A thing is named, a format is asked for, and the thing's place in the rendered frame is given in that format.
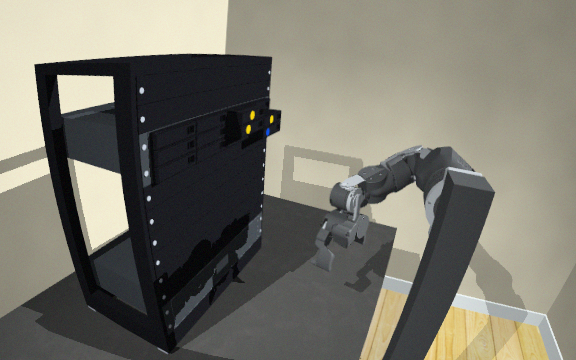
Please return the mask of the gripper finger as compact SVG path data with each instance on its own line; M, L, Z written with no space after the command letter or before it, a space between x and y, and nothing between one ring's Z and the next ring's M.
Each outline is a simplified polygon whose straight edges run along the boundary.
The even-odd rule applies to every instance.
M332 238L329 235L330 231L325 230L325 226L326 223L320 229L315 241L315 245L319 248L318 258L311 259L310 263L330 272L334 254L327 248Z
M354 241L358 242L360 244L364 244L365 243L365 239L366 239L366 233L364 234L364 236L361 239L356 238Z

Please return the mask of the black server rack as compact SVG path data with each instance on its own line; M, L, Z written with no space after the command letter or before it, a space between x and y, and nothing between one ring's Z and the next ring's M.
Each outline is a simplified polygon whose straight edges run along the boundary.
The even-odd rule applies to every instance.
M269 109L272 57L164 55L42 63L35 76L86 304L169 354L261 248L282 110ZM114 102L61 114L57 75L113 76ZM129 230L89 256L67 158L121 174Z

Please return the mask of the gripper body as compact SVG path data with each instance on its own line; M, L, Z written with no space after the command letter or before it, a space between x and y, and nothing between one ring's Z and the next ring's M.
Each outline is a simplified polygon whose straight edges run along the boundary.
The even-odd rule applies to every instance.
M326 223L325 230L330 231L333 241L342 247L348 248L356 238L362 238L368 229L369 217L360 213L361 197L362 194L356 193L353 198L354 213L336 208L326 214L322 221L321 228Z

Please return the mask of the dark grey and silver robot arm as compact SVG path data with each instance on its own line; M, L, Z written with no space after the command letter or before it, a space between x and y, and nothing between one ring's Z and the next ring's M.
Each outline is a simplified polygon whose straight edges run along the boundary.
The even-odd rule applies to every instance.
M430 224L429 236L447 169L480 177L483 176L471 168L449 146L435 149L422 147L423 145L414 146L396 153L380 162L380 165L364 167L358 174L351 176L342 183L336 183L330 193L329 201L331 206L345 210L344 212L346 213L353 213L352 201L356 193L362 194L360 208L363 208L367 204L381 203L388 194L396 193L407 185L416 182L416 186L423 191L425 214ZM355 185L358 185L358 188Z

